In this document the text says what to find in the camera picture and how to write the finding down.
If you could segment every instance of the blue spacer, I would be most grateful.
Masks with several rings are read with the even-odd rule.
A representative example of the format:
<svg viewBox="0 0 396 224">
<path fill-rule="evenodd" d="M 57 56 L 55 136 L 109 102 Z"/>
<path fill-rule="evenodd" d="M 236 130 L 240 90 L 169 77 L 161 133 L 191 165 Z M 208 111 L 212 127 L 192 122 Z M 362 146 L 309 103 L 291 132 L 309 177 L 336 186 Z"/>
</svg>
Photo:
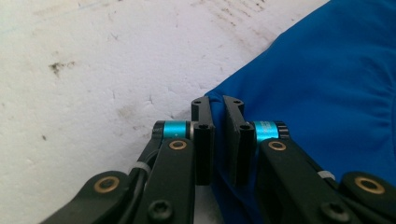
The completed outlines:
<svg viewBox="0 0 396 224">
<path fill-rule="evenodd" d="M 167 120 L 163 125 L 163 138 L 185 138 L 186 120 Z"/>
<path fill-rule="evenodd" d="M 257 147 L 265 139 L 279 137 L 279 132 L 273 121 L 253 121 L 253 123 L 256 126 Z"/>
</svg>

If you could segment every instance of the cable tie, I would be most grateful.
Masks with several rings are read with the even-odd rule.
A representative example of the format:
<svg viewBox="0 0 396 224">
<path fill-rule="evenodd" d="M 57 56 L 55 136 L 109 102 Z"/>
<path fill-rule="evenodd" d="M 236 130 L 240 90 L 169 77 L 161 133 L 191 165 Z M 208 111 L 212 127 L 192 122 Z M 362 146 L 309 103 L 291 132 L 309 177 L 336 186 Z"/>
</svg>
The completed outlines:
<svg viewBox="0 0 396 224">
<path fill-rule="evenodd" d="M 146 171 L 146 174 L 149 176 L 151 174 L 151 168 L 149 167 L 149 165 L 147 165 L 145 162 L 143 161 L 137 161 L 134 166 L 132 167 L 131 171 L 134 168 L 138 168 L 138 169 L 142 169 L 144 171 Z"/>
<path fill-rule="evenodd" d="M 322 179 L 331 178 L 331 179 L 335 180 L 335 176 L 330 171 L 319 171 L 318 175 L 320 175 L 320 177 Z"/>
</svg>

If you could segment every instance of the white table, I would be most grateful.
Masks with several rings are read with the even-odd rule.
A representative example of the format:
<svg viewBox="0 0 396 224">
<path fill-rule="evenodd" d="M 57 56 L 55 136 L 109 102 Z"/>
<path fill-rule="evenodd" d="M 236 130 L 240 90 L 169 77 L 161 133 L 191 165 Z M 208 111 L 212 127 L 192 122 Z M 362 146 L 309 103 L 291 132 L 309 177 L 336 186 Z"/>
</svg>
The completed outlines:
<svg viewBox="0 0 396 224">
<path fill-rule="evenodd" d="M 156 120 L 325 0 L 0 1 L 0 223 L 38 223 L 93 175 L 128 172 Z M 220 223 L 197 188 L 195 223 Z"/>
</svg>

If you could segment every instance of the hex socket screw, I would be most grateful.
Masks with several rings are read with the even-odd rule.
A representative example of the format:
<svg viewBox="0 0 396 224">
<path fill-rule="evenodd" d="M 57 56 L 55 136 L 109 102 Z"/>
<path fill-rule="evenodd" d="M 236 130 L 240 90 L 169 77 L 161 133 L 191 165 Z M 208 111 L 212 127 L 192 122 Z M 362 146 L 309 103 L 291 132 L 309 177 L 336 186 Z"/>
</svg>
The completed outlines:
<svg viewBox="0 0 396 224">
<path fill-rule="evenodd" d="M 158 200 L 148 207 L 148 219 L 151 223 L 167 223 L 173 216 L 172 204 L 166 200 Z"/>
<path fill-rule="evenodd" d="M 320 206 L 322 215 L 336 223 L 348 223 L 350 221 L 349 213 L 339 203 L 323 203 Z"/>
</svg>

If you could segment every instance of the blue fabric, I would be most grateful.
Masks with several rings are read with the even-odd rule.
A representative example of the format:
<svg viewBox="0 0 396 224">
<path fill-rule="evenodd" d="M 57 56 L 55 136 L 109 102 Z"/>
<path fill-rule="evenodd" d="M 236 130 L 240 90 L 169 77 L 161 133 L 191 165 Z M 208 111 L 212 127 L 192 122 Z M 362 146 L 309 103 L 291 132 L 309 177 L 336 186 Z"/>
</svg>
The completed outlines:
<svg viewBox="0 0 396 224">
<path fill-rule="evenodd" d="M 207 93 L 216 132 L 213 190 L 225 223 L 262 223 L 248 186 L 234 188 L 222 95 L 246 120 L 283 120 L 293 140 L 340 180 L 363 171 L 396 186 L 396 1 L 332 0 Z"/>
</svg>

